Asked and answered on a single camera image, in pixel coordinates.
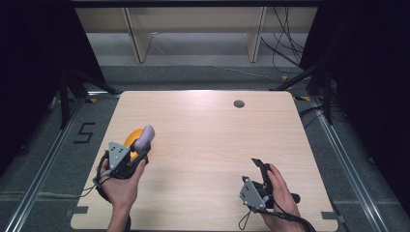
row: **metal bracket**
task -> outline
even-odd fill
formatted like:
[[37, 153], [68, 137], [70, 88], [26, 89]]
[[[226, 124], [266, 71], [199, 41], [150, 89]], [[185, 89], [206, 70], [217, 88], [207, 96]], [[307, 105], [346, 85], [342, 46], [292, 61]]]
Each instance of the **metal bracket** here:
[[243, 177], [243, 179], [245, 184], [239, 192], [239, 197], [244, 201], [244, 204], [252, 207], [253, 210], [266, 209], [265, 200], [260, 197], [250, 178]]
[[66, 217], [72, 217], [73, 214], [87, 214], [88, 206], [77, 206], [73, 210], [66, 211]]
[[130, 148], [119, 143], [110, 142], [109, 147], [109, 169], [116, 170], [118, 164], [130, 153]]
[[340, 223], [345, 223], [346, 218], [344, 218], [343, 215], [339, 216], [335, 212], [321, 212], [322, 213], [322, 218], [323, 219], [335, 219]]

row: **light wood surface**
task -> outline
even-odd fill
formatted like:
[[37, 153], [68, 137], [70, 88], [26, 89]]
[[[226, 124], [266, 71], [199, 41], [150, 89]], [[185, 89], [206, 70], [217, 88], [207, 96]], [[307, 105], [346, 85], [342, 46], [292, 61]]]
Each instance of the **light wood surface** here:
[[[237, 108], [234, 101], [245, 102]], [[251, 158], [273, 163], [299, 209], [317, 231], [335, 231], [321, 212], [332, 207], [295, 103], [287, 92], [125, 92], [114, 111], [85, 187], [92, 186], [108, 142], [123, 143], [135, 129], [152, 125], [156, 137], [132, 208], [132, 229], [239, 231], [248, 212], [238, 196], [242, 176], [261, 182]], [[75, 229], [104, 229], [111, 206], [93, 190], [79, 200], [87, 214], [75, 214]], [[251, 214], [246, 231], [267, 231]]]

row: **metal frame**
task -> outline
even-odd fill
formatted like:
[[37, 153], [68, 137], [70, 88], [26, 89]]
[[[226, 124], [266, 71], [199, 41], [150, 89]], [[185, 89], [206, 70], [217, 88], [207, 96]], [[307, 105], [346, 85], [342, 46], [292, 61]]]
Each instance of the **metal frame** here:
[[72, 0], [75, 8], [320, 7], [349, 0]]
[[70, 129], [73, 125], [73, 120], [78, 113], [81, 106], [84, 104], [84, 98], [77, 98], [75, 104], [72, 109], [72, 117], [67, 122], [67, 125], [60, 129], [57, 134], [54, 143], [52, 144], [50, 150], [45, 157], [42, 166], [40, 167], [39, 171], [37, 172], [36, 177], [34, 178], [31, 186], [24, 194], [23, 199], [21, 200], [20, 204], [18, 205], [17, 209], [13, 213], [6, 231], [20, 231], [25, 220], [27, 219], [28, 215], [30, 214], [31, 209], [33, 208], [34, 203], [36, 202], [37, 195], [39, 194], [47, 176], [50, 172], [54, 162], [56, 161], [60, 149], [63, 147], [64, 142], [69, 134]]
[[[310, 98], [312, 100], [311, 103], [314, 107], [320, 105], [320, 101], [317, 97], [311, 96]], [[360, 204], [362, 205], [362, 208], [371, 227], [374, 231], [389, 231], [389, 227], [386, 221], [384, 221], [384, 219], [382, 218], [377, 205], [374, 203], [373, 198], [367, 191], [365, 184], [363, 183], [358, 171], [347, 155], [346, 150], [344, 150], [344, 147], [341, 144], [341, 141], [339, 140], [334, 127], [328, 124], [326, 117], [323, 116], [320, 110], [317, 111], [317, 115], [324, 132], [328, 136], [329, 141], [331, 142], [332, 147], [336, 152], [338, 161], [340, 162], [346, 174], [346, 177], [349, 180], [350, 185], [352, 186], [353, 191], [355, 192]]]

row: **gray floor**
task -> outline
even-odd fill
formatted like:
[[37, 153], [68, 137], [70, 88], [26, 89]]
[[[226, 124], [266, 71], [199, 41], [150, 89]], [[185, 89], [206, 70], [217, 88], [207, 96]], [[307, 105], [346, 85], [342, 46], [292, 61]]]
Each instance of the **gray floor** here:
[[[272, 35], [264, 39], [274, 44]], [[294, 35], [303, 44], [306, 35]], [[154, 36], [149, 54], [143, 64], [134, 61], [128, 35], [90, 34], [107, 83], [119, 90], [175, 90], [175, 89], [251, 89], [267, 91], [281, 84], [284, 75], [300, 72], [288, 61], [260, 46], [256, 63], [250, 63], [241, 34], [158, 34]], [[293, 53], [279, 48], [286, 55]], [[305, 96], [308, 79], [288, 91]], [[90, 91], [98, 90], [87, 86]], [[33, 208], [21, 231], [73, 231], [70, 210], [81, 194], [89, 168], [100, 147], [118, 99], [97, 98], [95, 103], [81, 106], [73, 120], [62, 149], [42, 185]], [[312, 107], [311, 101], [295, 101], [299, 111]], [[368, 162], [360, 138], [351, 128], [348, 118], [337, 107], [332, 108], [334, 129], [349, 158], [358, 171], [370, 197], [376, 203], [389, 231], [410, 231], [409, 217], [403, 212], [377, 166]], [[16, 157], [0, 179], [0, 229], [6, 229], [10, 217], [59, 132], [61, 112], [58, 105], [45, 114], [37, 130], [27, 142], [29, 153]], [[327, 192], [338, 210], [346, 218], [349, 231], [373, 231], [360, 200], [353, 190], [335, 149], [323, 130], [315, 112], [302, 119], [307, 138], [318, 164]], [[89, 143], [74, 143], [85, 139], [78, 134], [84, 123], [95, 123], [86, 131], [93, 133]], [[346, 231], [341, 225], [338, 231]]]

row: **hand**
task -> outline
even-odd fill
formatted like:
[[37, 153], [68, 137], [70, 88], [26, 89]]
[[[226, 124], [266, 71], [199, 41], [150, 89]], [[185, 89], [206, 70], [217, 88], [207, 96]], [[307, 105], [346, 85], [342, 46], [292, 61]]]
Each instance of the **hand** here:
[[[108, 159], [102, 163], [103, 173], [108, 167]], [[135, 169], [135, 172], [129, 179], [119, 180], [104, 176], [101, 178], [102, 189], [108, 196], [112, 204], [112, 216], [107, 231], [124, 231], [127, 226], [127, 220], [131, 207], [138, 194], [139, 179], [144, 172], [145, 159], [142, 160]]]
[[[300, 217], [301, 214], [299, 213], [298, 206], [296, 202], [293, 200], [292, 195], [290, 194], [289, 188], [287, 188], [287, 184], [284, 182], [282, 176], [280, 175], [279, 171], [272, 165], [271, 170], [268, 171], [269, 179], [272, 182], [272, 186], [274, 187], [274, 199], [276, 204], [274, 205], [274, 212], [282, 213], [281, 208], [288, 214]], [[260, 214], [263, 219], [265, 220], [266, 225], [271, 229], [273, 232], [302, 232], [305, 231], [302, 224], [298, 222], [291, 222], [285, 219], [281, 219], [279, 217], [270, 216]]]

